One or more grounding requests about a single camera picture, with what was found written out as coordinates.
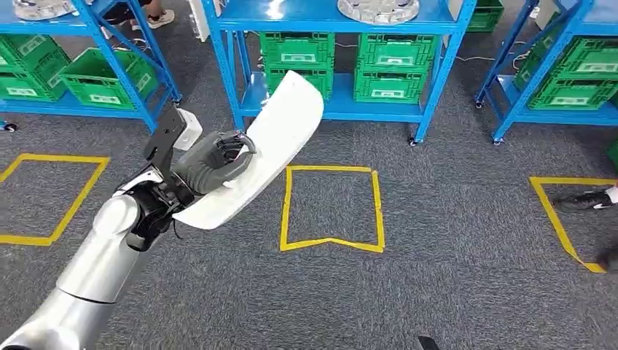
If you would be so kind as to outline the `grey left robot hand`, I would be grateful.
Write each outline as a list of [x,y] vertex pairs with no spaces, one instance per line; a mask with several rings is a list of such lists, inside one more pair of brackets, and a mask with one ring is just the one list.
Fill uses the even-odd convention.
[[186,151],[172,169],[193,193],[206,195],[241,175],[255,153],[244,133],[215,131]]

